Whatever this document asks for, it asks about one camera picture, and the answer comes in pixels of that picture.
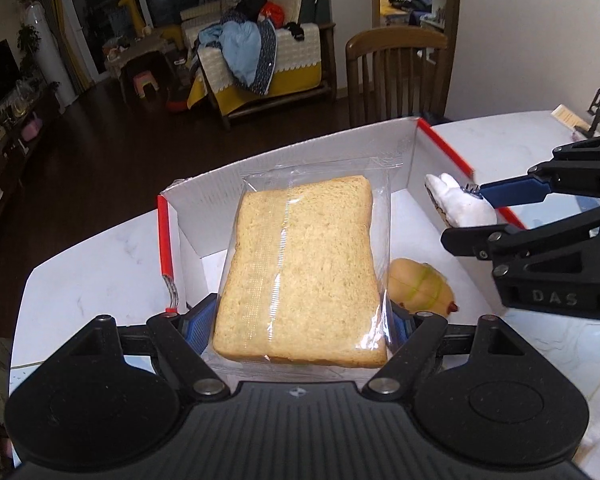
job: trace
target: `dark wooden floor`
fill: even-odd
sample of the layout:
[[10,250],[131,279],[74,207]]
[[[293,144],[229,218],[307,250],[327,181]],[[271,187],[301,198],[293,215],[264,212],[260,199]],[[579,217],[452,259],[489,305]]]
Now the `dark wooden floor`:
[[0,336],[13,336],[36,266],[151,210],[176,178],[347,127],[345,100],[269,110],[226,132],[207,104],[172,115],[158,101],[125,105],[113,81],[90,89],[45,133],[0,220]]

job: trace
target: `red object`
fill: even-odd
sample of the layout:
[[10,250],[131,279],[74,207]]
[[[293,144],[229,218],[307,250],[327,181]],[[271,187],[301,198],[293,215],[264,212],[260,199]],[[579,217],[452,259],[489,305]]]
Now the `red object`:
[[518,218],[510,208],[501,207],[498,209],[498,213],[500,213],[502,217],[510,224],[513,224],[520,229],[526,229],[526,226],[520,221],[520,218]]
[[171,112],[172,114],[178,114],[180,112],[186,112],[189,110],[186,101],[167,101],[166,108],[167,111]]
[[31,139],[34,139],[38,136],[40,133],[40,128],[42,128],[42,119],[40,119],[36,113],[33,112],[32,120],[30,120],[22,129],[20,135],[26,142],[29,142]]
[[285,24],[285,11],[282,7],[272,2],[267,2],[260,9],[260,15],[264,18],[269,18],[276,28],[282,28]]
[[440,137],[429,125],[429,123],[427,123],[427,121],[425,121],[423,118],[419,118],[418,127],[427,134],[429,139],[435,142],[436,146],[439,147],[445,153],[445,155],[454,162],[454,164],[460,169],[460,171],[464,173],[467,178],[474,178],[474,168],[469,166],[469,163],[460,155],[458,155],[458,152],[449,146],[446,143],[446,140]]
[[158,195],[158,250],[160,252],[160,272],[169,289],[170,304],[167,312],[177,312],[178,291],[173,279],[173,259],[171,257],[171,234],[169,229],[169,203]]

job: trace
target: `potted plant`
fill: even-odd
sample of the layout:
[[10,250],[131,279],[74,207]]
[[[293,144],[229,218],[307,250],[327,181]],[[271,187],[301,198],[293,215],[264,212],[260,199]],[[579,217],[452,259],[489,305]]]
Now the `potted plant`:
[[21,24],[18,31],[18,49],[24,54],[20,62],[20,72],[23,76],[33,75],[33,71],[36,69],[36,60],[33,56],[39,47],[40,35],[35,27],[25,23]]

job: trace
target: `orange bag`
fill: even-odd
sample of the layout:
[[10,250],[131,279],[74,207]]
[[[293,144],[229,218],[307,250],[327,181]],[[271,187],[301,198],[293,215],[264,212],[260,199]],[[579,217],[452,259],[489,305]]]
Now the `orange bag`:
[[285,24],[285,11],[279,5],[267,2],[260,9],[258,20],[265,20],[267,18],[271,19],[274,27],[282,28]]

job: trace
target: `bread slice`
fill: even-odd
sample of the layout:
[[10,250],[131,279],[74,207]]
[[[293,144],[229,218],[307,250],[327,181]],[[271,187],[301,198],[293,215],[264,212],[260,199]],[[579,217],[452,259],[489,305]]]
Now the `bread slice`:
[[363,176],[245,195],[216,352],[238,361],[384,364],[372,200]]

